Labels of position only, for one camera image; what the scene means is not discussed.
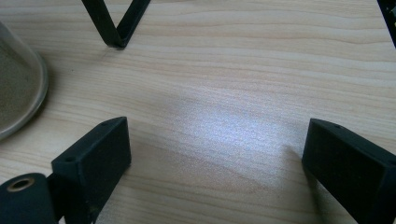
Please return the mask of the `black shelf rack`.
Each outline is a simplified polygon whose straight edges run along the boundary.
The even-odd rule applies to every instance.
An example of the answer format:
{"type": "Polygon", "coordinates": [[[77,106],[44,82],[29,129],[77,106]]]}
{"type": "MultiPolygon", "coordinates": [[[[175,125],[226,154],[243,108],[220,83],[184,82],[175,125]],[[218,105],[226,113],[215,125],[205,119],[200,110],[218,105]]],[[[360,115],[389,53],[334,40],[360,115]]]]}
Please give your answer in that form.
{"type": "MultiPolygon", "coordinates": [[[[125,49],[151,0],[132,0],[118,25],[115,25],[105,0],[81,0],[106,45],[125,49]]],[[[396,48],[396,0],[376,0],[394,48],[396,48]]]]}

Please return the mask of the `glass jar of tan powder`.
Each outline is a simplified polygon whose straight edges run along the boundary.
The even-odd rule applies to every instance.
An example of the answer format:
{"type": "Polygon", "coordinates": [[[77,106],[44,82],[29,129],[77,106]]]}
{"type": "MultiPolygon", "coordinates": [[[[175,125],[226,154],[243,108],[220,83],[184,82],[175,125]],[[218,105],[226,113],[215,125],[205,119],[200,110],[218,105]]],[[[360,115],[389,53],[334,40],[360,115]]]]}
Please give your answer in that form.
{"type": "Polygon", "coordinates": [[[48,88],[42,57],[0,21],[0,141],[35,115],[48,88]]]}

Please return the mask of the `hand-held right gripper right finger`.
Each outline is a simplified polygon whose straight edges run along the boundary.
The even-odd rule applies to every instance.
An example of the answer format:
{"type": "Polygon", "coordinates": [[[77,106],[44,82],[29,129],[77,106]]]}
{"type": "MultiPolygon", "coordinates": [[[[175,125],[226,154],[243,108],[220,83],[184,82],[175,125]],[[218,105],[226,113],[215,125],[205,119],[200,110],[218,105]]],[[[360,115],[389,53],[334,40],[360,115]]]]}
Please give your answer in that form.
{"type": "Polygon", "coordinates": [[[302,164],[359,224],[396,220],[396,155],[341,125],[311,119],[302,164]]]}

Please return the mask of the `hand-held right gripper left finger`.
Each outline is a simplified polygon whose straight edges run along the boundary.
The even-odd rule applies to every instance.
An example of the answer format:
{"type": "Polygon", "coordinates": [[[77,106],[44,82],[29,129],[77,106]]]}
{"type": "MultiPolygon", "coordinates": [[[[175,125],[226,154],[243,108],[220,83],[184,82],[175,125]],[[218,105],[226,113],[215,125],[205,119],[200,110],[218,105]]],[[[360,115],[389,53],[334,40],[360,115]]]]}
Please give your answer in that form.
{"type": "Polygon", "coordinates": [[[55,216],[93,224],[132,162],[127,118],[106,120],[51,162],[55,216]]]}

